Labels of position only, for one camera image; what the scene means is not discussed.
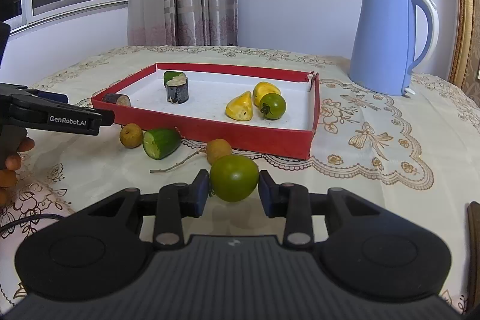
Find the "person's left hand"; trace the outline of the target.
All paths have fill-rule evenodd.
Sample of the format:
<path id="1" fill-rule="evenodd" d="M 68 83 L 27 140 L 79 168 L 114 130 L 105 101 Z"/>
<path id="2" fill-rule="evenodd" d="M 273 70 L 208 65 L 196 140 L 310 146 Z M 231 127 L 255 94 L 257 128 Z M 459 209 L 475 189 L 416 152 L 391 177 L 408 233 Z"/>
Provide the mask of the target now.
<path id="1" fill-rule="evenodd" d="M 1 170 L 1 207 L 7 205 L 11 199 L 8 189 L 16 186 L 16 171 L 21 168 L 20 153 L 28 152 L 35 146 L 33 139 L 28 136 L 22 140 L 17 151 L 6 158 L 5 169 Z"/>

